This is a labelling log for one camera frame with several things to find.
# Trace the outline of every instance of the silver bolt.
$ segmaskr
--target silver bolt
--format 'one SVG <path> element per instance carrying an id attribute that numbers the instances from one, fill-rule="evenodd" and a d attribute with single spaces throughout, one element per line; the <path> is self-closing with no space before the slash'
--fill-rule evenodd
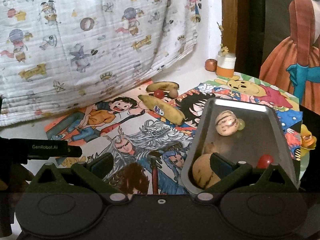
<path id="1" fill-rule="evenodd" d="M 126 195 L 122 194 L 122 193 L 113 193 L 112 195 L 110 195 L 110 199 L 112 201 L 123 201 L 125 200 Z"/>
<path id="2" fill-rule="evenodd" d="M 166 201 L 164 199 L 158 199 L 158 204 L 164 204 Z"/>
<path id="3" fill-rule="evenodd" d="M 206 192 L 200 193 L 200 194 L 198 195 L 198 199 L 199 199 L 199 200 L 202 200 L 202 201 L 210 201 L 210 200 L 213 199 L 213 195 L 210 194 L 210 193 L 206 193 Z"/>

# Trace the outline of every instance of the candle jar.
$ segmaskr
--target candle jar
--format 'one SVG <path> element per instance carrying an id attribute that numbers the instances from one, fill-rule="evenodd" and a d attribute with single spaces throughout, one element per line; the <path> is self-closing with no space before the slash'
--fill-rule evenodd
<path id="1" fill-rule="evenodd" d="M 232 78 L 235 71 L 236 54 L 227 53 L 226 55 L 223 55 L 223 53 L 219 51 L 217 60 L 217 75 Z"/>

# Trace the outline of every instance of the painting of woman in orange dress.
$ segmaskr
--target painting of woman in orange dress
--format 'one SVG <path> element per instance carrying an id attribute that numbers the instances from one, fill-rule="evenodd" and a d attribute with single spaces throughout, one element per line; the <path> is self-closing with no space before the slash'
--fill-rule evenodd
<path id="1" fill-rule="evenodd" d="M 290 37 L 284 39 L 261 66 L 260 76 L 320 114 L 320 0 L 292 0 Z"/>

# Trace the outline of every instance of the yellow banana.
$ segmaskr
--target yellow banana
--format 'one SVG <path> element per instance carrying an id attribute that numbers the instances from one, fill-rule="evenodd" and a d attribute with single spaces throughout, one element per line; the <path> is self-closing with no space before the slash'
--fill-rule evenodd
<path id="1" fill-rule="evenodd" d="M 175 125 L 182 125 L 186 118 L 183 112 L 156 97 L 139 95 L 138 98 L 147 108 L 163 116 Z"/>
<path id="2" fill-rule="evenodd" d="M 171 89 L 179 89 L 179 84 L 175 82 L 155 82 L 147 86 L 146 91 L 147 92 L 154 92 L 157 89 L 160 89 L 162 91 L 170 91 Z"/>

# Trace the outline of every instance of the gray rectangular tray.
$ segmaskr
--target gray rectangular tray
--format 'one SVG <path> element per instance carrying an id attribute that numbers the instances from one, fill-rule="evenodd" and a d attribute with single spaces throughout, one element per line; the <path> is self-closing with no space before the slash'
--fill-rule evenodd
<path id="1" fill-rule="evenodd" d="M 217 116 L 225 110 L 232 111 L 245 122 L 242 131 L 227 137 L 219 135 L 215 129 Z M 207 100 L 181 172 L 182 182 L 192 195 L 203 191 L 194 183 L 193 163 L 203 153 L 204 145 L 211 142 L 218 147 L 219 154 L 233 163 L 246 161 L 255 167 L 263 154 L 269 154 L 293 183 L 298 184 L 281 124 L 276 112 L 268 106 L 220 98 Z"/>

